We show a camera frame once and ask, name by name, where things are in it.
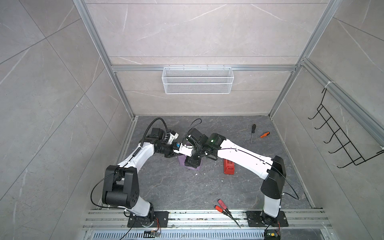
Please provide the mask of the pink wrapping paper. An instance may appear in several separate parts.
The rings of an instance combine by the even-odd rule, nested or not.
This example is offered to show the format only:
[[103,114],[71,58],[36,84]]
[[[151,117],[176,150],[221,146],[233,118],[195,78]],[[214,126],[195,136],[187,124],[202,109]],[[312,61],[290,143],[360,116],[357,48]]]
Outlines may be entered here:
[[194,159],[185,155],[180,155],[177,158],[180,166],[186,167],[190,170],[199,171],[202,167],[201,159]]

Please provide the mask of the red tape dispenser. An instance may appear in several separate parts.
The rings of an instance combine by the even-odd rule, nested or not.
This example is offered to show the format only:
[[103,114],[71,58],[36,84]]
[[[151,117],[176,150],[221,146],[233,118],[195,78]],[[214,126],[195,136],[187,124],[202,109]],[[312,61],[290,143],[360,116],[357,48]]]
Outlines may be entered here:
[[235,174],[235,163],[224,159],[224,174],[234,175]]

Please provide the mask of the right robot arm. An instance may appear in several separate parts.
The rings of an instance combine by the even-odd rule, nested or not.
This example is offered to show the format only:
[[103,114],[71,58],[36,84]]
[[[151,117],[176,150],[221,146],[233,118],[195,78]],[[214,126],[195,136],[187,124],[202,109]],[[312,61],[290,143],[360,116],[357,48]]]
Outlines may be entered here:
[[186,144],[177,145],[179,153],[186,156],[186,166],[197,168],[204,157],[212,160],[221,158],[238,164],[260,177],[263,180],[261,192],[264,194],[262,221],[270,225],[278,222],[283,188],[288,183],[285,163],[281,157],[261,156],[216,133],[210,137],[201,135],[198,138],[189,135],[186,140]]

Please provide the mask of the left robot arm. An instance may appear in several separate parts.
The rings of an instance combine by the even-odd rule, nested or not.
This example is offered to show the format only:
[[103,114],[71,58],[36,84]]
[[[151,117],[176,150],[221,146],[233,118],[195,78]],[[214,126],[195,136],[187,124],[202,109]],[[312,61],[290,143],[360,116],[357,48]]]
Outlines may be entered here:
[[138,173],[146,161],[155,153],[165,157],[176,155],[181,143],[169,144],[163,141],[139,143],[136,149],[118,165],[106,168],[105,177],[96,185],[103,183],[102,204],[93,201],[93,188],[90,194],[91,203],[99,208],[123,209],[132,214],[143,227],[150,227],[155,222],[155,211],[152,203],[140,196]]

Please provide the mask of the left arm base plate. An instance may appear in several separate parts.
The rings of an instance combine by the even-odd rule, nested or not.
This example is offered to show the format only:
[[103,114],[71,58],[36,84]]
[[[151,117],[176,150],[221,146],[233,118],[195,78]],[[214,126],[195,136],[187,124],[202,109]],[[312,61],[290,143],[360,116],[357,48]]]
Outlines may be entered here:
[[128,228],[166,228],[169,221],[169,212],[149,212],[147,217],[129,216]]

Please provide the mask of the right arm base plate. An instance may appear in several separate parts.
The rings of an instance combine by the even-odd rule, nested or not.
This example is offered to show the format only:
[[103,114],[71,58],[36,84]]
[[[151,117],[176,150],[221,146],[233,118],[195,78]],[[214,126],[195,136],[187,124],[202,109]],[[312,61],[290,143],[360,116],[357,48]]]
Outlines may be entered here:
[[283,211],[279,211],[277,217],[271,217],[263,211],[246,211],[249,227],[288,227],[289,223]]

